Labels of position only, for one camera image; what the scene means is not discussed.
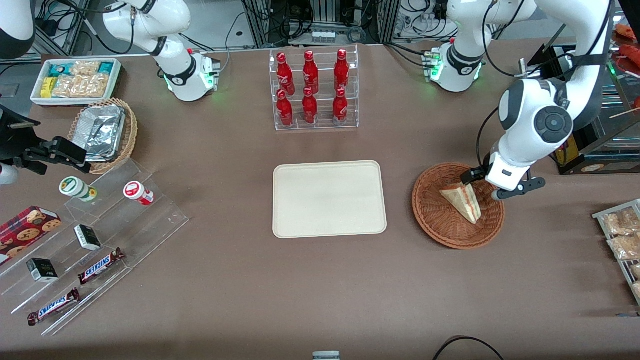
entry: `aluminum foil container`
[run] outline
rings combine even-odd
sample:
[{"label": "aluminum foil container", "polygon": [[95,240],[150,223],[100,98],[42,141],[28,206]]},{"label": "aluminum foil container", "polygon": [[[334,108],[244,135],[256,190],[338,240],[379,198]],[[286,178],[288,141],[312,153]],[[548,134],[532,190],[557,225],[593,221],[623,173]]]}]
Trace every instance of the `aluminum foil container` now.
[{"label": "aluminum foil container", "polygon": [[80,114],[71,141],[86,150],[88,162],[116,160],[126,117],[126,111],[117,105],[88,108]]}]

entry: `snickers bar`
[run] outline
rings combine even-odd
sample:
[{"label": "snickers bar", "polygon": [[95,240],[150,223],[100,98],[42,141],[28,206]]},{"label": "snickers bar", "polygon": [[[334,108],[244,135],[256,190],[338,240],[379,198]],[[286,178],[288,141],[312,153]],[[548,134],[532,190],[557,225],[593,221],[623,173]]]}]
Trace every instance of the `snickers bar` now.
[{"label": "snickers bar", "polygon": [[84,285],[88,283],[91,279],[98,276],[101,272],[105,271],[109,266],[116,263],[116,261],[124,258],[124,254],[120,251],[120,248],[117,248],[115,251],[112,251],[109,255],[107,255],[104,259],[100,260],[96,265],[91,266],[85,272],[78,275],[80,278],[80,285]]},{"label": "snickers bar", "polygon": [[40,311],[35,311],[34,313],[29,314],[27,317],[27,321],[29,322],[29,326],[34,326],[37,323],[45,320],[47,317],[52,315],[53,313],[59,311],[63,307],[71,304],[72,302],[80,301],[80,293],[77,288],[73,288],[71,292],[61,297],[60,299],[52,302],[51,304],[43,307]]}]

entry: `round wicker basket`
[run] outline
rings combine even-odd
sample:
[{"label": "round wicker basket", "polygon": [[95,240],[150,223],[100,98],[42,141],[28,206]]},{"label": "round wicker basket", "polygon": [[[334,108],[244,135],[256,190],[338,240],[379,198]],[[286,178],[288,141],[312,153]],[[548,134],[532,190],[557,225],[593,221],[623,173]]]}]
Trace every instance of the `round wicker basket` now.
[{"label": "round wicker basket", "polygon": [[[136,120],[136,114],[133,113],[129,105],[120,100],[120,99],[108,99],[105,101],[96,102],[95,104],[91,104],[90,107],[98,108],[101,106],[108,105],[118,105],[122,107],[127,112],[127,117],[125,119],[125,128],[122,130],[122,139],[120,141],[120,148],[118,150],[118,157],[116,160],[110,163],[91,163],[91,174],[94,175],[102,175],[107,171],[114,168],[119,163],[123,162],[127,158],[131,157],[131,153],[133,152],[133,148],[136,146],[136,135],[138,134],[138,121]],[[74,137],[74,133],[76,132],[76,126],[78,124],[78,119],[80,119],[80,114],[87,108],[80,111],[74,123],[71,125],[71,130],[69,131],[69,135],[67,135],[67,139],[71,140]]]},{"label": "round wicker basket", "polygon": [[434,240],[454,249],[484,246],[504,224],[504,204],[493,200],[496,187],[484,180],[472,183],[482,212],[476,225],[440,194],[443,187],[460,182],[460,175],[470,168],[461,163],[442,163],[423,172],[413,187],[413,214],[418,223]]}]

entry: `coca-cola bottle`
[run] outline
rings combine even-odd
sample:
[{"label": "coca-cola bottle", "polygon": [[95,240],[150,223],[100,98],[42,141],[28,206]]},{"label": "coca-cola bottle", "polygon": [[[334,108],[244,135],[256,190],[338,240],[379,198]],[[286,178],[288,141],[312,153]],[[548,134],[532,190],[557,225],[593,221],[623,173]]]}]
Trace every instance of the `coca-cola bottle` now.
[{"label": "coca-cola bottle", "polygon": [[305,121],[309,125],[314,125],[318,114],[318,103],[314,97],[313,90],[309,86],[305,88],[304,92],[305,98],[302,99],[302,108],[305,111]]},{"label": "coca-cola bottle", "polygon": [[305,86],[310,87],[311,91],[317,94],[320,91],[318,65],[314,61],[314,52],[311,50],[305,51],[305,67],[302,69],[302,74],[305,77]]},{"label": "coca-cola bottle", "polygon": [[282,89],[278,89],[276,92],[278,96],[278,102],[276,107],[278,108],[278,116],[280,116],[280,122],[284,127],[293,126],[293,108],[291,103],[287,99],[287,94]]},{"label": "coca-cola bottle", "polygon": [[345,49],[338,50],[338,61],[335,62],[333,68],[333,87],[337,91],[340,87],[347,88],[349,84],[349,63],[347,63],[347,51]]},{"label": "coca-cola bottle", "polygon": [[338,88],[333,100],[333,123],[336,126],[343,126],[347,122],[347,106],[349,103],[344,97],[344,88]]},{"label": "coca-cola bottle", "polygon": [[278,82],[280,88],[287,92],[287,95],[292,96],[296,93],[296,87],[293,85],[293,71],[287,63],[287,56],[284,53],[278,53],[276,55],[278,60]]}]

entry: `red cookie box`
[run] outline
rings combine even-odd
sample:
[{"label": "red cookie box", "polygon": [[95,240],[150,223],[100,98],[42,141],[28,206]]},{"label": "red cookie box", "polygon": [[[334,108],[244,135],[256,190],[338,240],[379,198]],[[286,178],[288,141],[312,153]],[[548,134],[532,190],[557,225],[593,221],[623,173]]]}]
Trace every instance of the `red cookie box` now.
[{"label": "red cookie box", "polygon": [[16,257],[60,224],[62,221],[58,214],[30,206],[15,218],[0,225],[0,265]]}]

